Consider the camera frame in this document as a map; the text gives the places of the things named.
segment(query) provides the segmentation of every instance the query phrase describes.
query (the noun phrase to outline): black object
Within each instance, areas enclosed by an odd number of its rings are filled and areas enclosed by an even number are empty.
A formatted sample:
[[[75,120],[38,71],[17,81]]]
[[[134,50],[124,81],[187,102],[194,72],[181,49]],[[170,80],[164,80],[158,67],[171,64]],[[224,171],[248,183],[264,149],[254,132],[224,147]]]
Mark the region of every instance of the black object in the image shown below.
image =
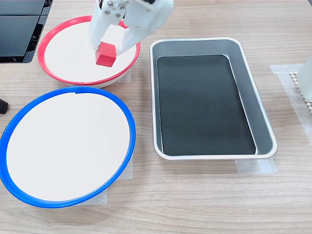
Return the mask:
[[[0,99],[0,114],[5,114],[9,108],[9,104],[6,101]]]
[[[253,137],[225,56],[160,57],[157,76],[165,154],[255,154]]]
[[[52,0],[0,0],[0,62],[30,62]]]

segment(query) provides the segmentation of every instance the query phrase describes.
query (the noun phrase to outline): red cube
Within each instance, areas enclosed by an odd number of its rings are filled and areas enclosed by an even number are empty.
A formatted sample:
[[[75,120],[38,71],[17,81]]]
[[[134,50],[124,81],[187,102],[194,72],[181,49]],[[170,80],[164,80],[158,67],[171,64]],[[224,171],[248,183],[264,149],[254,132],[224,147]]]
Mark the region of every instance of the red cube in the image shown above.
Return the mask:
[[[116,47],[112,44],[101,42],[96,50],[96,64],[112,67],[116,60]]]

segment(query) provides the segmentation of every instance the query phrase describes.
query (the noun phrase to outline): black device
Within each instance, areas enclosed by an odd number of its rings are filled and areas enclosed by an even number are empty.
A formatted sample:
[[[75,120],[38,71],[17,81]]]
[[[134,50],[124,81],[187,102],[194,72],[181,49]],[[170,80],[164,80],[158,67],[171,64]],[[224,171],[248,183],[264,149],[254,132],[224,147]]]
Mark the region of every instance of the black device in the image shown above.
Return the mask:
[[[0,63],[33,59],[52,0],[0,0]]]

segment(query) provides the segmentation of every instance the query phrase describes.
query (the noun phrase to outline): table surface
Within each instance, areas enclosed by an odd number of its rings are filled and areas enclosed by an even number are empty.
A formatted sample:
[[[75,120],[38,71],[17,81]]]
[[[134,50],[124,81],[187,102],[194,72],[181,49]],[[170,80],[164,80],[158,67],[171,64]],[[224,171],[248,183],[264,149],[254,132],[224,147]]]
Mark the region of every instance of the table surface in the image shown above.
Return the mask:
[[[56,0],[43,36],[92,1]],[[153,150],[149,46],[157,39],[233,37],[242,43],[278,142],[277,172],[239,174],[235,162],[165,161]],[[164,26],[141,42],[131,83],[105,90],[120,97],[136,121],[133,179],[108,189],[107,205],[40,209],[0,185],[0,233],[34,234],[311,234],[312,147],[269,65],[304,63],[312,54],[312,7],[303,0],[177,0]],[[10,103],[2,133],[33,99],[64,84],[38,64],[0,64],[0,96]]]

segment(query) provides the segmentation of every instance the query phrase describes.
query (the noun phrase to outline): metal tray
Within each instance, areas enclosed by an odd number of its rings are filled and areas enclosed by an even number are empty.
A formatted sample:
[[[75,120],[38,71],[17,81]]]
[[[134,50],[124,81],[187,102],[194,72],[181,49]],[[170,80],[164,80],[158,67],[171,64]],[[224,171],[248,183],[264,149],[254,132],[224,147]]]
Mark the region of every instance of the metal tray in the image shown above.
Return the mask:
[[[158,40],[150,55],[158,155],[168,160],[273,156],[277,143],[237,40]]]

